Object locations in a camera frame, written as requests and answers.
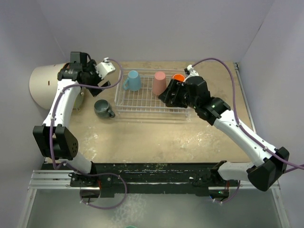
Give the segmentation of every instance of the white wall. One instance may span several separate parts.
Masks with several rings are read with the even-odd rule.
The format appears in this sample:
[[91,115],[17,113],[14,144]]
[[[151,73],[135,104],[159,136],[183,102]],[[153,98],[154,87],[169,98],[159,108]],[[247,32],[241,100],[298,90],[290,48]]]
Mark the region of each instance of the white wall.
[[37,0],[66,57],[239,61],[274,0]]
[[[257,132],[304,163],[304,1],[276,0],[240,63]],[[304,171],[280,178],[294,228],[302,228]]]
[[46,115],[32,100],[29,77],[37,66],[63,62],[35,0],[0,1],[0,221],[15,228],[31,172],[42,164],[32,130]]

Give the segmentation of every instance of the wire dish rack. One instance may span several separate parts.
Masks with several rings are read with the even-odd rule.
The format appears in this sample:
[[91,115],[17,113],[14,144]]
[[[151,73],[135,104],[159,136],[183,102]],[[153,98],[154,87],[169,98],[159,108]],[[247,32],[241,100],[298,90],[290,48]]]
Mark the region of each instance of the wire dish rack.
[[[136,92],[123,89],[123,83],[127,79],[128,73],[131,70],[136,70],[142,81],[141,89]],[[188,116],[189,109],[167,107],[156,95],[152,93],[153,78],[157,71],[162,71],[166,74],[168,85],[174,74],[184,74],[182,70],[126,68],[123,71],[123,79],[117,85],[115,94],[115,105],[119,114],[122,112],[169,113],[184,114],[186,117]]]

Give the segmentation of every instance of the mug handle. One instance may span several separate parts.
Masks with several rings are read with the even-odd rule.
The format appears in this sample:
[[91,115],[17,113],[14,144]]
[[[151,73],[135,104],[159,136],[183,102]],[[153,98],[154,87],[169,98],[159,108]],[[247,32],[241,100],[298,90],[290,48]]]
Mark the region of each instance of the mug handle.
[[129,78],[127,78],[127,80],[125,80],[125,82],[123,83],[123,89],[124,90],[129,89],[129,84],[127,85],[128,81],[129,81]]
[[115,113],[110,109],[108,110],[108,113],[111,118],[114,118],[116,116]]

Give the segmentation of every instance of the orange cup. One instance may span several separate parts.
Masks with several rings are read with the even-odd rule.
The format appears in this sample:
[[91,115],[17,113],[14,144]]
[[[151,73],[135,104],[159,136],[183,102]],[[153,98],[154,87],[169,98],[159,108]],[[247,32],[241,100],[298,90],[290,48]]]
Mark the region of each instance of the orange cup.
[[173,79],[183,82],[185,80],[185,76],[182,74],[175,74],[172,76]]

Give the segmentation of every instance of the beige cylinder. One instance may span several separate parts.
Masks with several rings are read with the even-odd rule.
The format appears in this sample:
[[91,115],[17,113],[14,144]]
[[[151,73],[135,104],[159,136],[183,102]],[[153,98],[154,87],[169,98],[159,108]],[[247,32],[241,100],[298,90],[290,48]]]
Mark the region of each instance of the beige cylinder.
[[65,63],[39,66],[30,76],[30,94],[34,101],[44,109],[51,109],[57,91],[57,74],[64,65]]

